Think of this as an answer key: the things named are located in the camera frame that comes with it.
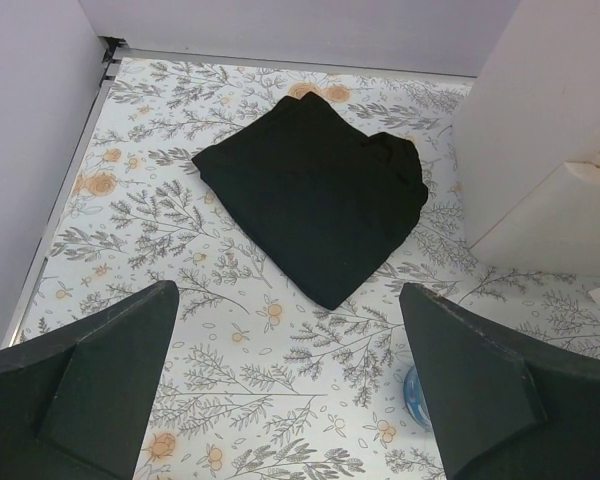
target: floral tablecloth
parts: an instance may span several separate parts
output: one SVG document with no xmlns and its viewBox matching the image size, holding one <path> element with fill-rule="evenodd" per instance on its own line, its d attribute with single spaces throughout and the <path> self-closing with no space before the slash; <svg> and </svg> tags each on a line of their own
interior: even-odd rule
<svg viewBox="0 0 600 480">
<path fill-rule="evenodd" d="M 173 279 L 179 318 L 137 480 L 444 478 L 432 433 L 404 406 L 403 282 L 600 358 L 592 279 L 486 267 L 465 247 L 451 114 L 469 88 L 124 59 L 20 341 Z M 367 134 L 412 139 L 431 189 L 404 245 L 333 312 L 245 237 L 190 162 L 307 91 Z"/>
</svg>

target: blue object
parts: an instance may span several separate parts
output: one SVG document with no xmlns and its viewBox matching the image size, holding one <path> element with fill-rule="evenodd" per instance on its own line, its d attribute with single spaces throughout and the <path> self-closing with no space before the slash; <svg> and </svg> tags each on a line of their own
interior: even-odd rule
<svg viewBox="0 0 600 480">
<path fill-rule="evenodd" d="M 429 410 L 424 400 L 422 386 L 418 378 L 418 371 L 415 365 L 409 369 L 404 379 L 404 401 L 407 404 L 409 414 L 418 425 L 427 432 L 431 432 L 431 420 L 429 419 Z"/>
</svg>

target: gray wall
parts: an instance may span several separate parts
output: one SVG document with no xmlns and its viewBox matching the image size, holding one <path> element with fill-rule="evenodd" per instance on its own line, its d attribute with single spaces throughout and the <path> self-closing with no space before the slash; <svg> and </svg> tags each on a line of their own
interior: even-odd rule
<svg viewBox="0 0 600 480">
<path fill-rule="evenodd" d="M 77 0 L 0 0 L 0 344 L 102 75 Z"/>
<path fill-rule="evenodd" d="M 80 0 L 145 50 L 476 76 L 519 0 Z"/>
</svg>

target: black cloth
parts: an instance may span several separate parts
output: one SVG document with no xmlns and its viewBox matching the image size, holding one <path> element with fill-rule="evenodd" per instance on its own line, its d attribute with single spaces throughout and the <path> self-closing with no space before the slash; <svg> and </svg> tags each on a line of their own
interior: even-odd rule
<svg viewBox="0 0 600 480">
<path fill-rule="evenodd" d="M 193 163 L 244 232 L 330 310 L 404 242 L 428 197 L 413 143 L 368 137 L 313 93 L 284 97 Z"/>
</svg>

